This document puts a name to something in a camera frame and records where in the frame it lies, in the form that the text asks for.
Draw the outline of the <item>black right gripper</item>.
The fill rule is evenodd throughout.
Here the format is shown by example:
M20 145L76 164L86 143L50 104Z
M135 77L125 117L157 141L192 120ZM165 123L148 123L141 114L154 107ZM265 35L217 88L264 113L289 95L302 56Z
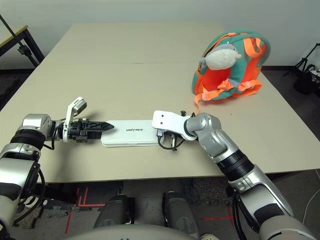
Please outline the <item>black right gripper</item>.
M171 145L180 145L185 141L185 139L180 134L164 129L157 129L156 136L159 145L163 145L165 141L171 141Z

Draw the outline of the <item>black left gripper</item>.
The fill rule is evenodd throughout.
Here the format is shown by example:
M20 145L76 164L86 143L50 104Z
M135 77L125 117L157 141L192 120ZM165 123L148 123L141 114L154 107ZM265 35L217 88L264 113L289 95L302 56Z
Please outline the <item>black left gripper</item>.
M113 129L114 126L105 121L88 121L87 118L79 118L70 124L67 134L69 140L77 143L85 143L88 139L100 139L101 132Z

